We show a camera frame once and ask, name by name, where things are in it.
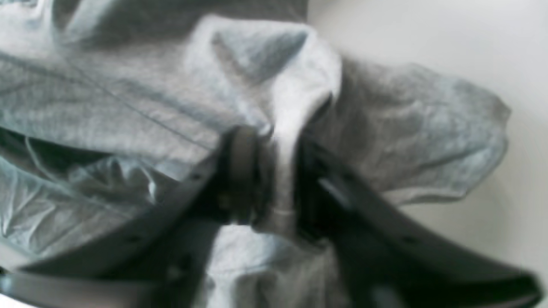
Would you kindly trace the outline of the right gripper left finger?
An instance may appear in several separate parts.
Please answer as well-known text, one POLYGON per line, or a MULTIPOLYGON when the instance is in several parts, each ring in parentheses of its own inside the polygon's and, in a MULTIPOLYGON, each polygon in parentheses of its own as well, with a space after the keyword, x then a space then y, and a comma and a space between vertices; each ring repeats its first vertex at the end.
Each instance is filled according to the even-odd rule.
POLYGON ((159 205, 80 248, 8 273, 1 294, 38 308, 189 308, 219 230, 256 217, 260 143, 254 128, 233 128, 159 205))

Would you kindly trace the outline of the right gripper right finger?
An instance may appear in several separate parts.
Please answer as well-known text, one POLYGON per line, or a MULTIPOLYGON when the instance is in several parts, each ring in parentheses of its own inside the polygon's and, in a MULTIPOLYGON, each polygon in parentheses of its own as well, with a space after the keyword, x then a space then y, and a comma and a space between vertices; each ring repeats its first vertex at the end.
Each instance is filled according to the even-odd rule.
POLYGON ((328 240, 353 308, 532 308, 534 273, 444 239, 384 200, 309 135, 296 159, 297 228, 328 240))

